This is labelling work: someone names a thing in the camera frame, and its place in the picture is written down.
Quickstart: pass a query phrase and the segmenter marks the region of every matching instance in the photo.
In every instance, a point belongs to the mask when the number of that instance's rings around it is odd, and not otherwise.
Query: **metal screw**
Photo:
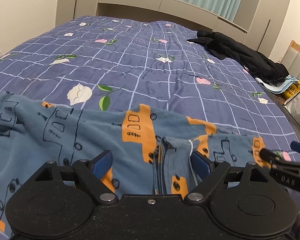
[[[115,200],[115,195],[112,193],[103,193],[100,195],[100,199],[107,202],[113,201]]]
[[[188,199],[192,201],[200,201],[203,199],[203,196],[200,193],[190,193],[188,195]]]
[[[148,204],[153,205],[155,203],[156,203],[155,199],[148,199]]]

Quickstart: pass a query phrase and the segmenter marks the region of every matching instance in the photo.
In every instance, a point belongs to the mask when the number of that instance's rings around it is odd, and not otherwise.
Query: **gray padded backrest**
[[[289,46],[281,63],[285,65],[291,76],[300,79],[300,52]]]

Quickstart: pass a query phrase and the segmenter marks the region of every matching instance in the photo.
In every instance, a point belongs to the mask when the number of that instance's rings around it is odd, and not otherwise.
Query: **white wall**
[[[291,40],[300,44],[300,0],[290,0],[286,17],[269,58],[274,62],[280,61]]]
[[[0,0],[0,56],[54,28],[57,0]]]

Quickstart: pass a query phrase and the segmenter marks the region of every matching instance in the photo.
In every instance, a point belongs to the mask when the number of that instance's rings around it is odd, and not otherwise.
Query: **yellow package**
[[[294,82],[285,92],[281,93],[281,96],[287,100],[300,92],[300,80]]]

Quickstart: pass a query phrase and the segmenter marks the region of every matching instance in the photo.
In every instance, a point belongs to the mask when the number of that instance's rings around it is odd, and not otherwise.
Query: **silver rivet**
[[[103,193],[100,195],[100,199],[107,202],[113,201],[115,200],[115,195],[112,193]]]
[[[155,199],[148,199],[148,204],[153,205],[155,203],[156,203]]]
[[[192,201],[200,201],[203,199],[203,196],[200,193],[190,193],[188,195],[188,199],[190,199]]]

